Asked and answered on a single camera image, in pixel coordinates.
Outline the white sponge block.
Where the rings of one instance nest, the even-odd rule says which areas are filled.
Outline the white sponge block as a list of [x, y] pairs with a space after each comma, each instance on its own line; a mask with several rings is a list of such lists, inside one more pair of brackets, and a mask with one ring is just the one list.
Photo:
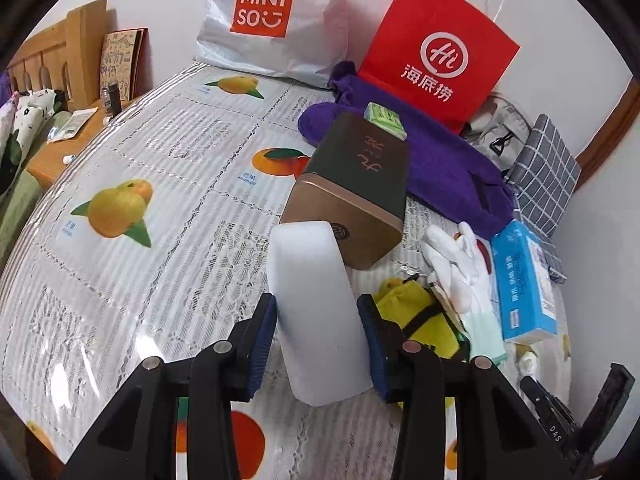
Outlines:
[[275, 226], [266, 269], [293, 396], [323, 406], [371, 389], [366, 335], [329, 223]]

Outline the purple towel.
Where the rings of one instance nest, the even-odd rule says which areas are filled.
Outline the purple towel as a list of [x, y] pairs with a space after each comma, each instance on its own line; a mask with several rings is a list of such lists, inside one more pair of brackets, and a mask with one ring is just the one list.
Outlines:
[[408, 192], [443, 217], [469, 223], [489, 240], [513, 220], [514, 195], [498, 168], [465, 140], [405, 101], [357, 76], [353, 62], [335, 65], [329, 80], [332, 102], [320, 102], [300, 115], [297, 128], [319, 144], [343, 112], [361, 116], [369, 103], [399, 115], [410, 151]]

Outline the red Haidilao paper bag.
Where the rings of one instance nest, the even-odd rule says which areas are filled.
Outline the red Haidilao paper bag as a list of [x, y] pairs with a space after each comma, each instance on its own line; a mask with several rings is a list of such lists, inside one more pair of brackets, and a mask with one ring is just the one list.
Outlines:
[[458, 134], [518, 50], [465, 0], [393, 0], [358, 76]]

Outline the blue tissue box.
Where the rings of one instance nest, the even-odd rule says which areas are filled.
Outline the blue tissue box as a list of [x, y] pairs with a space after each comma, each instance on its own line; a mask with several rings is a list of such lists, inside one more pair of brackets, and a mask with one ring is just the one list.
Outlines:
[[490, 241], [502, 336], [514, 344], [536, 344], [556, 335], [556, 309], [540, 240], [512, 220]]

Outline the brown wooden door frame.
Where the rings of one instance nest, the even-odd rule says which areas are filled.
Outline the brown wooden door frame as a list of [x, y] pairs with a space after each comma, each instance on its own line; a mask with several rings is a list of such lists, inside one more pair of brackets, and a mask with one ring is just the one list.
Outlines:
[[636, 121], [640, 110], [640, 86], [631, 79], [626, 91], [602, 127], [587, 147], [578, 155], [580, 173], [576, 188], [579, 190], [600, 169], [623, 141]]

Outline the beige grey backpack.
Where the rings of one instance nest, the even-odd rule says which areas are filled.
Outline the beige grey backpack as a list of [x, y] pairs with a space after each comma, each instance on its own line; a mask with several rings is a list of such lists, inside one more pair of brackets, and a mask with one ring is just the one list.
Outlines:
[[492, 92], [463, 126], [460, 136], [505, 174], [524, 148], [532, 128], [532, 121], [518, 104]]

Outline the fruit print tablecloth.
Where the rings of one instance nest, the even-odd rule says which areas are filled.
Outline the fruit print tablecloth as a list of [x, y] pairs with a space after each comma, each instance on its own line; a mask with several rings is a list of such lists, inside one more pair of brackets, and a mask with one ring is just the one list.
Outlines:
[[[1, 390], [62, 472], [144, 359], [193, 358], [271, 294], [270, 234], [320, 144], [298, 118], [333, 100], [331, 89], [196, 64], [115, 118], [44, 196], [2, 275]], [[356, 305], [389, 278], [415, 278], [461, 332], [428, 280], [420, 239], [431, 224], [459, 236], [407, 190], [401, 242], [368, 270], [344, 266]], [[173, 479], [191, 479], [188, 406]], [[395, 479], [401, 404], [373, 384], [328, 405], [297, 400], [278, 310], [262, 385], [231, 417], [237, 479]]]

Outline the grey checked cushion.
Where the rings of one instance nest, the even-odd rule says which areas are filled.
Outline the grey checked cushion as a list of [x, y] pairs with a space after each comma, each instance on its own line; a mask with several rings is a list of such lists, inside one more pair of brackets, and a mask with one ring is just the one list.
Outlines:
[[550, 280], [563, 284], [566, 275], [552, 242], [580, 176], [580, 166], [570, 154], [550, 117], [540, 114], [506, 174], [514, 193], [514, 218], [540, 240]]

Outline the white packet on nightstand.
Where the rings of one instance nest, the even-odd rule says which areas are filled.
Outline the white packet on nightstand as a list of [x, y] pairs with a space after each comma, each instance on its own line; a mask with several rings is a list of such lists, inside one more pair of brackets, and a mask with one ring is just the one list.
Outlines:
[[75, 110], [62, 126], [53, 127], [50, 130], [47, 141], [49, 143], [55, 143], [73, 139], [97, 111], [97, 107]]

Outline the green tissue pack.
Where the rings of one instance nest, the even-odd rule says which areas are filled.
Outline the green tissue pack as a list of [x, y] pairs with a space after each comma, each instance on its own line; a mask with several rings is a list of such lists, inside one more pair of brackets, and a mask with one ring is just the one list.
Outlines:
[[363, 118], [401, 141], [407, 139], [408, 134], [399, 115], [381, 104], [370, 102], [364, 110]]

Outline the white work gloves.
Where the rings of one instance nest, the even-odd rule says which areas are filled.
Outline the white work gloves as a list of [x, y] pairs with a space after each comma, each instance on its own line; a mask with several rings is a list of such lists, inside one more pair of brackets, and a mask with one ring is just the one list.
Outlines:
[[487, 262], [478, 239], [466, 222], [458, 224], [458, 237], [431, 224], [420, 239], [426, 263], [433, 270], [428, 280], [445, 299], [454, 322], [470, 342], [470, 357], [487, 356], [496, 365], [506, 349], [494, 305]]

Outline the dark gold tin box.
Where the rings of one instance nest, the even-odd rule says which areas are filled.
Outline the dark gold tin box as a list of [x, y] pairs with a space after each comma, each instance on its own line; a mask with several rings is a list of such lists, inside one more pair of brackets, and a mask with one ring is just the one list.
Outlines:
[[408, 172], [406, 142], [343, 112], [296, 179], [281, 221], [328, 222], [346, 266], [368, 270], [401, 242]]

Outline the wooden nightstand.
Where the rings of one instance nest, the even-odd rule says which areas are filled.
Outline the wooden nightstand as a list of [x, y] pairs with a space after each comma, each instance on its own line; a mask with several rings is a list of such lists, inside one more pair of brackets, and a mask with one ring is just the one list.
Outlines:
[[95, 100], [90, 107], [96, 107], [98, 110], [88, 119], [77, 136], [70, 140], [43, 144], [27, 164], [26, 170], [36, 179], [42, 192], [47, 192], [66, 169], [63, 158], [78, 155], [103, 130], [106, 115], [102, 101]]

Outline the yellow Adidas pouch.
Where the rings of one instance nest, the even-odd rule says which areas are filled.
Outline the yellow Adidas pouch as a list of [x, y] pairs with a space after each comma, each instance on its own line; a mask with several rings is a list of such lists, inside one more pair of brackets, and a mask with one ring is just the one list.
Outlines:
[[357, 308], [369, 347], [373, 388], [385, 403], [402, 402], [397, 348], [405, 340], [430, 348], [442, 359], [470, 358], [469, 339], [415, 278], [389, 278], [375, 294], [361, 295]]

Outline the colourful quilt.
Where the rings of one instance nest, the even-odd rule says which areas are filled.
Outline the colourful quilt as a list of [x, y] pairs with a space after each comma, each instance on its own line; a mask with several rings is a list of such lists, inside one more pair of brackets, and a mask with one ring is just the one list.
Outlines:
[[26, 170], [49, 130], [68, 121], [62, 90], [14, 92], [1, 107], [1, 269], [43, 192]]

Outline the white Miniso plastic bag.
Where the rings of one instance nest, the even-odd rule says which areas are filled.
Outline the white Miniso plastic bag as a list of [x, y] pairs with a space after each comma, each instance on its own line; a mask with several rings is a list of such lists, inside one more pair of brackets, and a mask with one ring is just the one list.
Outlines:
[[196, 37], [201, 62], [317, 88], [347, 49], [346, 0], [205, 0]]

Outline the small dark bottle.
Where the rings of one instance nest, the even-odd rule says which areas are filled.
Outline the small dark bottle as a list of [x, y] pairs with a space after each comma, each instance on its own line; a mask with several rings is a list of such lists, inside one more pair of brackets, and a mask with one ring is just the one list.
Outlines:
[[109, 82], [102, 89], [102, 98], [105, 110], [112, 117], [116, 117], [122, 112], [122, 100], [120, 99], [117, 81]]

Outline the patterned notebook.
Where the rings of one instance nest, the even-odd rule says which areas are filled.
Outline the patterned notebook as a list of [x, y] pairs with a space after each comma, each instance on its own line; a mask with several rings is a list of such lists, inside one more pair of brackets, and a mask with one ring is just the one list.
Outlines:
[[99, 70], [99, 92], [118, 83], [120, 98], [131, 101], [136, 96], [140, 55], [148, 30], [130, 28], [109, 32], [103, 38]]

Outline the wooden bed headboard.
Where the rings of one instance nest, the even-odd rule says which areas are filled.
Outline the wooden bed headboard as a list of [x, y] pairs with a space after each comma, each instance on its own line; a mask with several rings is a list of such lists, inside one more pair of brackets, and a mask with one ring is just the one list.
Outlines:
[[60, 90], [70, 110], [96, 102], [106, 6], [107, 0], [78, 6], [64, 20], [25, 40], [8, 67], [11, 88]]

